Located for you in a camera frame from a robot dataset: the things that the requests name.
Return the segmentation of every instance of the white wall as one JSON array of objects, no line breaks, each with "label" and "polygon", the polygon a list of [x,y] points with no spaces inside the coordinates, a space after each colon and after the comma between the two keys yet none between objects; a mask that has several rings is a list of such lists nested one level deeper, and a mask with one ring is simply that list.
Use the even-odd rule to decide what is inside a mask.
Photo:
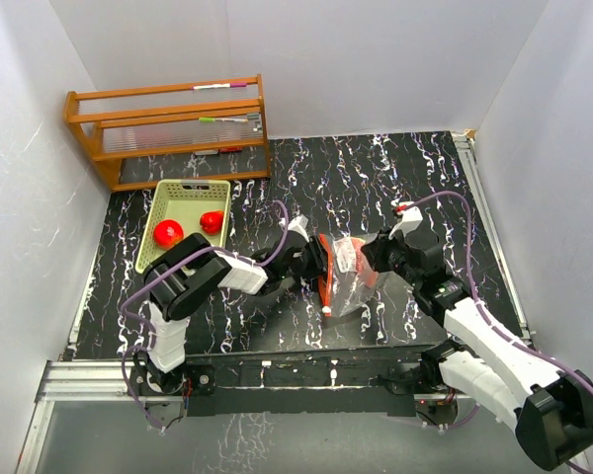
[{"label": "white wall", "polygon": [[477,128],[547,0],[50,0],[99,90],[261,72],[275,137]]},{"label": "white wall", "polygon": [[593,379],[593,1],[549,3],[477,138],[536,342]]},{"label": "white wall", "polygon": [[47,0],[0,0],[0,473],[13,472],[57,359],[108,193],[60,122],[93,84]]}]

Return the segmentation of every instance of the white label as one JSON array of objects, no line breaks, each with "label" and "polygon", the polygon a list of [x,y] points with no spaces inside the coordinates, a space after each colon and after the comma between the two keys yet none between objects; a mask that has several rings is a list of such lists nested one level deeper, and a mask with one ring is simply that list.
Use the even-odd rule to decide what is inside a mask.
[{"label": "white label", "polygon": [[350,237],[334,241],[334,252],[340,273],[356,271],[356,251]]}]

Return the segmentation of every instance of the red tomato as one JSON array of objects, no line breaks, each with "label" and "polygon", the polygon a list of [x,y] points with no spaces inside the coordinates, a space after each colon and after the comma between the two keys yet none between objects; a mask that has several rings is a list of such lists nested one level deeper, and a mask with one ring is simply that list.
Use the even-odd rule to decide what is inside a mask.
[{"label": "red tomato", "polygon": [[182,226],[172,219],[159,222],[154,229],[154,241],[165,250],[171,249],[184,238]]},{"label": "red tomato", "polygon": [[218,234],[224,222],[224,211],[214,210],[212,212],[205,212],[200,217],[200,225],[202,230],[209,235]]}]

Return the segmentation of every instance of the dish rack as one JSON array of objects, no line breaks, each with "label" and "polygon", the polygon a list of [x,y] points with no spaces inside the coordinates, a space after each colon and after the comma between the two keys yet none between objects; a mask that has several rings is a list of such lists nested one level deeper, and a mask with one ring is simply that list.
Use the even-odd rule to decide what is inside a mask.
[{"label": "dish rack", "polygon": [[124,160],[141,156],[263,146],[264,170],[199,178],[246,180],[271,175],[261,74],[115,91],[71,91],[63,120],[113,192],[156,187],[157,181],[120,183]]}]

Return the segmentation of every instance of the metal frame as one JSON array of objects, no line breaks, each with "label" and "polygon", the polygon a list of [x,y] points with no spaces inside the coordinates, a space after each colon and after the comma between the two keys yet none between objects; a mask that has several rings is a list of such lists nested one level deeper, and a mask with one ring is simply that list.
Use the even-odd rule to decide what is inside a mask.
[{"label": "metal frame", "polygon": [[[503,275],[508,293],[519,318],[524,339],[529,339],[530,333],[523,314],[523,308],[514,287],[511,274],[507,268],[505,257],[496,233],[496,228],[492,221],[476,170],[476,160],[474,158],[472,145],[464,134],[453,132],[452,137],[464,167],[481,220],[487,231],[492,250],[499,264],[499,269]],[[81,322],[89,285],[90,279],[86,282],[79,310],[75,315],[69,341],[70,343],[76,342],[75,336],[78,334],[79,323]],[[413,396],[415,400],[443,398],[443,394],[414,394]],[[178,396],[150,395],[139,398],[143,403],[180,403],[180,397]],[[461,395],[459,398],[468,399],[469,397]],[[62,401],[132,402],[132,399],[127,395],[126,386],[121,376],[121,363],[119,361],[81,360],[50,362],[48,364],[42,378],[36,408],[20,456],[16,474],[35,474],[40,456],[42,455],[43,443],[52,417],[54,403]]]}]

